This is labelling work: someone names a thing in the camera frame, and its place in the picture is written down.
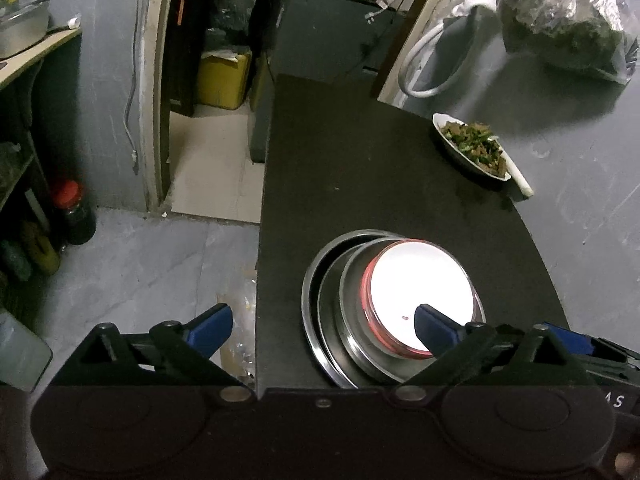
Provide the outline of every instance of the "gray floor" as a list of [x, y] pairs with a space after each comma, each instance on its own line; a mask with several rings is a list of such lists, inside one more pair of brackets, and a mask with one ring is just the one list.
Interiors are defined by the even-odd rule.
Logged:
[[255, 269], [257, 225], [148, 218], [115, 209], [98, 209], [97, 217], [94, 237], [64, 251], [60, 270], [43, 291], [35, 329], [54, 353], [43, 379], [28, 396], [0, 389], [2, 479], [44, 474], [28, 431], [29, 413], [92, 327], [111, 321], [132, 333], [167, 319], [187, 322], [220, 296], [233, 297], [242, 277]]

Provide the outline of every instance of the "tiled floor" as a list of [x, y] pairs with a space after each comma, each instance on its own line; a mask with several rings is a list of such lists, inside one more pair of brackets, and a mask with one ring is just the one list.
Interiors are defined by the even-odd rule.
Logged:
[[[0, 388], [1, 479], [44, 473], [28, 431], [31, 407], [92, 327], [111, 321], [121, 333], [134, 333], [167, 319], [187, 322], [220, 297], [238, 297], [255, 269], [255, 225], [113, 209], [98, 209], [97, 217], [94, 237], [65, 250], [43, 290], [36, 332], [54, 353], [43, 379], [31, 395]], [[12, 475], [5, 475], [3, 462]]]
[[172, 211], [260, 222], [264, 165], [248, 156], [248, 103], [238, 110], [197, 105], [171, 114]]

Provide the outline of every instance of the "metal screw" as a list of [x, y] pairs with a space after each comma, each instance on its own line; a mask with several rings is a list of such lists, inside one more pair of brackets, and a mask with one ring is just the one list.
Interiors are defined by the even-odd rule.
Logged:
[[404, 402], [419, 402], [427, 396], [427, 392], [421, 386], [404, 384], [396, 388], [396, 397]]
[[246, 386], [226, 386], [220, 390], [220, 398], [226, 402], [245, 402], [251, 396], [251, 390]]
[[329, 399], [316, 399], [316, 406], [318, 408], [330, 408], [331, 407], [331, 400]]

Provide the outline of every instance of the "door frame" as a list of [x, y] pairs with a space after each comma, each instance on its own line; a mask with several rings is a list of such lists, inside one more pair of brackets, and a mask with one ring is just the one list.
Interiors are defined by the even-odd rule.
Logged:
[[[415, 41], [441, 0], [414, 0], [404, 27], [389, 49], [387, 58], [372, 89], [372, 97], [402, 107], [402, 92], [398, 86], [401, 61]], [[148, 0], [142, 33], [140, 59], [140, 148], [146, 206], [158, 211], [170, 188], [170, 177], [162, 172], [161, 139], [168, 142], [169, 131], [161, 128], [161, 85], [164, 41], [171, 0]]]
[[169, 18], [171, 0], [148, 0], [142, 31], [140, 52], [140, 151], [143, 158], [143, 181], [146, 208], [155, 212], [164, 202], [165, 190], [170, 182], [164, 182], [161, 171], [165, 161], [160, 160], [160, 138], [168, 136], [162, 132], [161, 86], [164, 39]]

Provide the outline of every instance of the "gray wall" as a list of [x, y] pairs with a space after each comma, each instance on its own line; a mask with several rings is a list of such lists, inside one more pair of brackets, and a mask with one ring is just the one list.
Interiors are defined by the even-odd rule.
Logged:
[[[629, 1], [640, 16], [640, 0]], [[438, 70], [456, 45], [431, 59]], [[416, 89], [430, 77], [442, 81], [433, 63]], [[509, 56], [497, 34], [464, 80], [404, 109], [492, 126], [535, 190], [516, 207], [571, 327], [640, 350], [640, 73], [626, 88], [573, 76]]]
[[[82, 37], [47, 57], [34, 93], [34, 136], [52, 172], [79, 178], [103, 206], [146, 210], [122, 126], [132, 70], [136, 0], [53, 0], [56, 24], [82, 14]], [[146, 0], [140, 9], [140, 26]], [[129, 129], [140, 152], [138, 91]]]

